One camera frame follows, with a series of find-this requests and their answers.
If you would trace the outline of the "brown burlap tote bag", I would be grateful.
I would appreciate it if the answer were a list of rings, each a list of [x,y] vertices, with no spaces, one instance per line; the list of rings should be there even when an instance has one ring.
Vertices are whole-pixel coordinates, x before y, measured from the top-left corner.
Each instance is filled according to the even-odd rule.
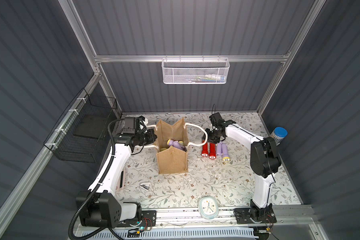
[[[188,138],[188,128],[199,128],[203,134],[208,135],[206,131],[195,124],[185,122],[185,119],[177,121],[174,124],[168,124],[163,120],[159,120],[156,125],[149,126],[149,130],[154,130],[157,135],[157,139],[154,142],[154,147],[157,148],[157,163],[159,168],[159,174],[182,174],[188,172],[188,153],[189,148],[202,147],[208,141],[208,137],[204,142],[194,143]],[[186,151],[179,150],[174,147],[169,147],[167,141],[169,139],[175,141],[183,141]],[[167,150],[160,152],[160,148],[167,148]]]

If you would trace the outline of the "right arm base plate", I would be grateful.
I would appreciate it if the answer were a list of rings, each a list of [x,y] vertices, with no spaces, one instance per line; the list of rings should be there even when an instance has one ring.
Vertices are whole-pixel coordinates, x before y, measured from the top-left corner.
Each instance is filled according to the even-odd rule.
[[[259,210],[256,206],[236,208],[234,209],[234,217],[238,224],[275,224],[277,222],[272,206]]]

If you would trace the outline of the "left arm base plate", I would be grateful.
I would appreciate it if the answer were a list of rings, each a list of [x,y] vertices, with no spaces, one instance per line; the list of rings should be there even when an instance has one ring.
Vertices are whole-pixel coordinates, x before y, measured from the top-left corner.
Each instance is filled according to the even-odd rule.
[[[123,220],[118,223],[117,228],[128,228],[133,226],[142,227],[154,227],[156,225],[157,211],[154,210],[143,210],[133,219]]]

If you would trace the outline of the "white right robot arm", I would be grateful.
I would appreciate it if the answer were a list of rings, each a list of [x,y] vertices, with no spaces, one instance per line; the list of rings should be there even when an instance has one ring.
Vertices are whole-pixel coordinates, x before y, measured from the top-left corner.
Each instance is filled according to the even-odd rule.
[[[218,144],[232,138],[250,150],[250,166],[255,173],[255,191],[251,199],[249,214],[254,222],[272,213],[271,189],[274,174],[282,162],[275,140],[261,137],[240,127],[232,120],[225,121],[220,113],[209,116],[211,128],[206,129],[208,142]]]

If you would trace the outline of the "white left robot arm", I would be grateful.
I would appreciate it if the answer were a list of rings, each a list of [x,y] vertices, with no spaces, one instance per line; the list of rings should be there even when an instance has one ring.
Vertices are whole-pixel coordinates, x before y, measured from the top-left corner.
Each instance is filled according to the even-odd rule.
[[[111,149],[105,163],[94,182],[87,191],[79,192],[76,197],[77,211],[69,227],[68,237],[77,240],[74,227],[77,220],[84,227],[95,227],[96,230],[82,236],[89,239],[99,232],[108,229],[114,232],[121,222],[140,225],[142,207],[137,202],[120,203],[116,199],[116,188],[121,183],[121,176],[127,160],[133,155],[134,148],[144,148],[153,144],[157,136],[148,126],[145,117],[125,117],[111,121],[108,125]]]

